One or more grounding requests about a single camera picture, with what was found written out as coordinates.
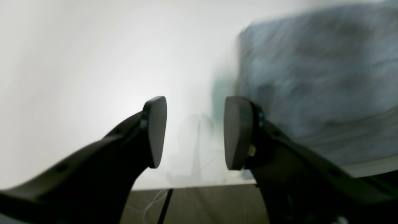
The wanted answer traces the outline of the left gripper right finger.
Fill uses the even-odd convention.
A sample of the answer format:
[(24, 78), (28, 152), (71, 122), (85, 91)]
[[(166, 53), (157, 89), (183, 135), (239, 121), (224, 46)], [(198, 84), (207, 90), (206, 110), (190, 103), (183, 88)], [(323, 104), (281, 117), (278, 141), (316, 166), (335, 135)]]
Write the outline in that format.
[(397, 223), (397, 171), (351, 177), (289, 139), (246, 98), (225, 100), (224, 149), (229, 170), (253, 175), (271, 224)]

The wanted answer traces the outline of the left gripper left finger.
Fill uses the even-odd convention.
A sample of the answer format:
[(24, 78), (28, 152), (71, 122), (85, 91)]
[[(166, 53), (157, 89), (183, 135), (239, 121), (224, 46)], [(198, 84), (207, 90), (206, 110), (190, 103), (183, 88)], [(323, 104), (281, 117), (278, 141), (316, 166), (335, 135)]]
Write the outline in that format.
[(147, 101), (102, 139), (1, 190), (1, 214), (29, 224), (118, 224), (136, 179), (161, 162), (167, 102)]

